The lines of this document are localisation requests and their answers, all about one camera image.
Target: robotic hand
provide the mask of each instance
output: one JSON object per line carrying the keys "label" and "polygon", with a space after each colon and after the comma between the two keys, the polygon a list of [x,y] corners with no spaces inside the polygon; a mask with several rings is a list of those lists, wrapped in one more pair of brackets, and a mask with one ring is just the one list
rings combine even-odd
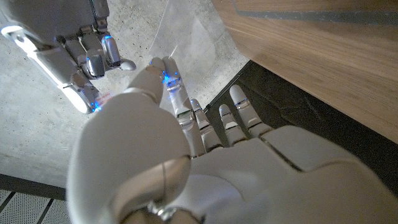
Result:
{"label": "robotic hand", "polygon": [[105,71],[134,70],[108,32],[106,0],[0,1],[2,35],[14,41],[82,113],[98,106],[90,82]]}
{"label": "robotic hand", "polygon": [[[159,108],[162,83],[174,116]],[[72,222],[397,223],[397,199],[359,159],[272,129],[240,87],[230,94],[252,139],[222,105],[223,147],[174,60],[154,58],[85,124],[68,173]]]}

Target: robotic finger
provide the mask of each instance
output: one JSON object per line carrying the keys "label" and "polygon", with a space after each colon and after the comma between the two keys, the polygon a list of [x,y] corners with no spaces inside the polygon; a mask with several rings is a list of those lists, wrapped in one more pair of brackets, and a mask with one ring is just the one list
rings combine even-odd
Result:
{"label": "robotic finger", "polygon": [[201,109],[199,102],[196,99],[192,99],[191,105],[193,108],[193,112],[197,117],[201,138],[203,140],[203,144],[205,145],[206,152],[211,152],[213,149],[223,147],[214,128],[212,127],[205,113]]}
{"label": "robotic finger", "polygon": [[82,113],[96,109],[90,82],[115,68],[134,70],[108,32],[106,0],[0,1],[3,36],[15,42]]}
{"label": "robotic finger", "polygon": [[173,104],[175,117],[189,142],[191,156],[203,155],[206,151],[200,136],[199,126],[177,64],[171,57],[164,57],[163,62],[166,67],[164,82]]}
{"label": "robotic finger", "polygon": [[238,142],[248,140],[241,127],[237,124],[231,110],[229,110],[229,107],[223,104],[220,106],[219,111],[229,146],[232,147]]}
{"label": "robotic finger", "polygon": [[248,129],[252,137],[257,138],[260,135],[272,130],[270,126],[261,121],[260,117],[250,104],[250,101],[243,93],[240,86],[233,85],[229,89],[229,94],[234,101],[236,109],[239,111],[239,115],[241,116],[245,127]]}

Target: blue light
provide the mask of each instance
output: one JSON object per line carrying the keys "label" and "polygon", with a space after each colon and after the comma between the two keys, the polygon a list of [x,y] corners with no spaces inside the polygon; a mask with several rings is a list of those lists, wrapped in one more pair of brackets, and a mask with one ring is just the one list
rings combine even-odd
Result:
{"label": "blue light", "polygon": [[173,84],[176,84],[177,81],[180,81],[180,79],[176,79],[176,80],[172,80],[172,81],[168,82],[167,86],[172,86]]}
{"label": "blue light", "polygon": [[236,103],[235,104],[235,106],[238,106],[238,105],[240,105],[243,101],[246,101],[246,100],[248,100],[247,98],[245,98],[244,100],[242,100],[242,101],[240,101],[239,103]]}
{"label": "blue light", "polygon": [[166,83],[167,80],[170,79],[170,77],[167,75],[167,73],[165,73],[165,71],[163,71],[163,75],[164,75],[164,79],[163,79],[162,83]]}
{"label": "blue light", "polygon": [[95,109],[93,109],[93,111],[101,111],[101,110],[102,107],[100,107],[100,105],[97,102],[95,102]]}

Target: clear plastic sheet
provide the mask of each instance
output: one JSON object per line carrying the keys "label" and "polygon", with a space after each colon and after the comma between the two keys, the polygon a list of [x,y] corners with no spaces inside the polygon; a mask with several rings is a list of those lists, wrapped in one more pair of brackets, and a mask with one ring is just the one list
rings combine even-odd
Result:
{"label": "clear plastic sheet", "polygon": [[[216,58],[215,43],[192,7],[187,0],[168,1],[148,53],[148,58],[172,56],[187,90],[195,88],[195,76],[208,73]],[[160,106],[172,112],[166,97],[164,91]]]}

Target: wooden surface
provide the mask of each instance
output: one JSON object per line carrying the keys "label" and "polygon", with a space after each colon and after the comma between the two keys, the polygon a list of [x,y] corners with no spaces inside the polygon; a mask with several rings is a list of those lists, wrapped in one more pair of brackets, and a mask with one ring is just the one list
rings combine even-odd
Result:
{"label": "wooden surface", "polygon": [[396,0],[235,0],[242,11],[397,11]]}
{"label": "wooden surface", "polygon": [[243,17],[213,0],[237,48],[398,143],[398,28]]}

